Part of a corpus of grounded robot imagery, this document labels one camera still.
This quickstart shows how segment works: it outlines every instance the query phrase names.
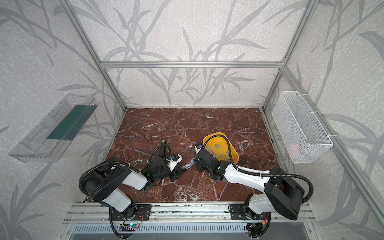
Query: white wire mesh basket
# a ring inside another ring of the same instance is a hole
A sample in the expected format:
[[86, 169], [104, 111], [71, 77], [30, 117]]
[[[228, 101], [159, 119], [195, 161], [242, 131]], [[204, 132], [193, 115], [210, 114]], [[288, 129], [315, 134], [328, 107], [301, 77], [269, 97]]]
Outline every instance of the white wire mesh basket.
[[314, 162], [333, 146], [315, 113], [297, 91], [281, 92], [272, 116], [293, 163]]

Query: wallpaper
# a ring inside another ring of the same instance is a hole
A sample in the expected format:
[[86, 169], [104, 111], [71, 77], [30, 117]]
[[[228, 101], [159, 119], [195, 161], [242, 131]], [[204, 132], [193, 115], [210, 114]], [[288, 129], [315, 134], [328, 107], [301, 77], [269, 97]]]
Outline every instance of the wallpaper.
[[109, 69], [127, 106], [262, 106], [275, 68]]
[[71, 0], [103, 61], [280, 61], [307, 0]]
[[[54, 239], [79, 176], [103, 160], [123, 116], [58, 2], [0, 2], [0, 238]], [[57, 163], [23, 163], [8, 153], [68, 93], [98, 105]]]
[[[313, 163], [292, 163], [271, 114], [281, 91], [293, 91], [284, 76], [272, 93], [265, 113], [288, 172], [306, 176], [313, 183], [314, 193], [309, 204], [324, 239], [384, 239], [384, 229], [344, 171], [332, 148]], [[298, 182], [308, 190], [305, 182]]]
[[288, 63], [382, 197], [383, 23], [383, 0], [319, 5]]

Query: gray floor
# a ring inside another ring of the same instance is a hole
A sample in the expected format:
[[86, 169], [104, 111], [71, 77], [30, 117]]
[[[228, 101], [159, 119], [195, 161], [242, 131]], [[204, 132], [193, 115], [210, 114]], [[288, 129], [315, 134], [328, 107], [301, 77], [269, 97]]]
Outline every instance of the gray floor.
[[[118, 240], [114, 234], [73, 234], [70, 240]], [[249, 240], [245, 233], [152, 233], [134, 234], [129, 240]], [[259, 239], [309, 240], [303, 222], [271, 222]]]

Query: leaf pattern wallpaper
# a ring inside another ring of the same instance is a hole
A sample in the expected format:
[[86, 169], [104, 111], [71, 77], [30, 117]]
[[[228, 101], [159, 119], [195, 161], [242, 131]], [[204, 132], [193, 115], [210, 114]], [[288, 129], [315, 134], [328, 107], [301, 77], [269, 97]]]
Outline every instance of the leaf pattern wallpaper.
[[[71, 3], [103, 61], [280, 61], [307, 0]], [[127, 106], [141, 107], [261, 106], [276, 72], [108, 70]]]
[[[54, 239], [84, 200], [82, 172], [103, 160], [124, 115], [57, 1], [0, 2], [0, 238]], [[57, 163], [9, 151], [68, 93], [94, 96], [93, 115]]]
[[[382, 0], [320, 3], [288, 63], [382, 196], [383, 13]], [[286, 167], [291, 172], [316, 176], [310, 204], [325, 239], [384, 239], [382, 226], [332, 150], [311, 164], [291, 163], [271, 116], [278, 93], [291, 90], [282, 78], [266, 114]]]

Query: black mounting plate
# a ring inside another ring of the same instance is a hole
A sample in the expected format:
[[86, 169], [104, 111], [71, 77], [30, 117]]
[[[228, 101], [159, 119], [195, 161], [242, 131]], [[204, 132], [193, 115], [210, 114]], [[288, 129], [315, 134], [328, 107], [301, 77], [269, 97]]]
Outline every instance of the black mounting plate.
[[[143, 221], [148, 221], [149, 215], [151, 214], [152, 205], [151, 204], [136, 204], [136, 207], [137, 207], [137, 210], [135, 212], [142, 213]], [[115, 212], [116, 212], [116, 210], [112, 211], [112, 215], [111, 215], [112, 221], [123, 221], [124, 219], [121, 216], [119, 216], [118, 214], [116, 214]], [[136, 213], [134, 218], [132, 218], [131, 220], [141, 221], [141, 214]]]
[[[231, 213], [232, 220], [250, 220], [250, 218], [245, 215], [243, 205], [244, 204], [229, 204], [229, 211]], [[256, 220], [265, 219], [265, 214], [255, 214], [255, 218]]]

